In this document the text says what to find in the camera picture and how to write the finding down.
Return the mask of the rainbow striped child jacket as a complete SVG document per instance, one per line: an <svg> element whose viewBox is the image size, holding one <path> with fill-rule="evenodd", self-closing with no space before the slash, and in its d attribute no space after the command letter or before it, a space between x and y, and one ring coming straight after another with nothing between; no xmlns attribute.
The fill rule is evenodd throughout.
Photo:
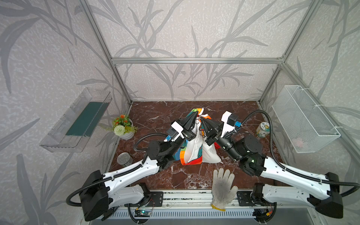
<svg viewBox="0 0 360 225"><path fill-rule="evenodd" d="M221 162L220 156L216 152L215 144L208 145L205 142L205 131L202 128L201 119L210 119L208 114L203 113L204 108L195 108L191 112L197 112L195 126L192 132L195 138L185 143L175 153L175 160L180 161L182 165L199 165L202 163L216 164Z"/></svg>

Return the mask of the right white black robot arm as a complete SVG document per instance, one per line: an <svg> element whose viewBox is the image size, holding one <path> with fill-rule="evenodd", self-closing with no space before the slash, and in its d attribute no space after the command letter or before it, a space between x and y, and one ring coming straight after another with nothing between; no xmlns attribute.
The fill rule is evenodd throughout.
<svg viewBox="0 0 360 225"><path fill-rule="evenodd" d="M284 191L257 184L252 193L254 202L277 203L290 201L305 204L330 218L343 218L344 206L338 175L328 172L314 174L277 162L262 153L263 145L253 135L235 142L223 133L224 123L202 120L206 143L217 143L240 169L250 176L263 177L285 183Z"/></svg>

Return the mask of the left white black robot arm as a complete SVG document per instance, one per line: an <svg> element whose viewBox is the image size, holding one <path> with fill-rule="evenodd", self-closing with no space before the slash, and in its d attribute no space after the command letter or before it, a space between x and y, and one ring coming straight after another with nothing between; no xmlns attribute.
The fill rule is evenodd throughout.
<svg viewBox="0 0 360 225"><path fill-rule="evenodd" d="M174 121L164 135L165 140L150 141L143 160L114 172L91 173L77 191L85 221L100 216L107 219L124 204L148 203L151 198L148 188L144 184L131 184L166 170L174 163L175 154L184 143L196 137L198 114L194 109L185 118Z"/></svg>

